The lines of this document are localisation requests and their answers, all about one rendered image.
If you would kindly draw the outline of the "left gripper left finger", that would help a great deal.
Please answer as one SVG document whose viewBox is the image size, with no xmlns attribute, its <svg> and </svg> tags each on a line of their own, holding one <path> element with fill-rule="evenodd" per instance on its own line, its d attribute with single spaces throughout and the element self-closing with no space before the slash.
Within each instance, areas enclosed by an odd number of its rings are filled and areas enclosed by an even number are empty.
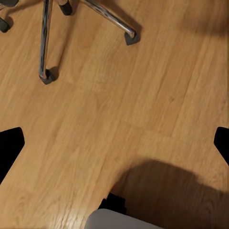
<svg viewBox="0 0 229 229">
<path fill-rule="evenodd" d="M 20 127 L 0 132 L 0 184 L 25 145 Z"/>
</svg>

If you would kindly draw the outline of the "swivel chair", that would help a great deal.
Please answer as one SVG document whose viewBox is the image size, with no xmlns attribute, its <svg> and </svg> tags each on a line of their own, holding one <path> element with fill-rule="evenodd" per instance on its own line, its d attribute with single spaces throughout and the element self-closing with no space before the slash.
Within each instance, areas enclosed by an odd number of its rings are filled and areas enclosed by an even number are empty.
<svg viewBox="0 0 229 229">
<path fill-rule="evenodd" d="M 0 0 L 0 11 L 7 7 L 14 7 L 20 0 Z M 94 0 L 79 0 L 107 18 L 110 22 L 125 31 L 125 41 L 127 45 L 138 42 L 137 33 L 135 29 L 130 27 L 128 24 L 117 18 L 115 15 L 110 13 L 108 10 L 100 6 Z M 71 8 L 69 0 L 56 0 L 57 4 L 60 6 L 63 14 L 69 16 L 72 14 L 73 10 Z M 41 48 L 40 48 L 40 62 L 39 62 L 39 77 L 47 85 L 55 80 L 54 75 L 49 69 L 46 69 L 47 51 L 48 51 L 48 41 L 49 32 L 51 24 L 51 12 L 52 12 L 53 0 L 44 0 L 43 5 L 43 17 L 42 17 L 42 38 L 41 38 Z M 0 18 L 0 31 L 4 32 L 4 29 L 9 27 L 9 24 Z"/>
</svg>

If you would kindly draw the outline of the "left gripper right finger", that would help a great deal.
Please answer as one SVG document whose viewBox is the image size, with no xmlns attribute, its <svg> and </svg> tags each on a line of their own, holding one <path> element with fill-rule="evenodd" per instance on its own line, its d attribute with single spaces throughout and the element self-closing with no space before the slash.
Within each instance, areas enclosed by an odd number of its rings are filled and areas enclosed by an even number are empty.
<svg viewBox="0 0 229 229">
<path fill-rule="evenodd" d="M 214 144 L 229 165 L 229 129 L 228 128 L 218 127 L 214 138 Z"/>
</svg>

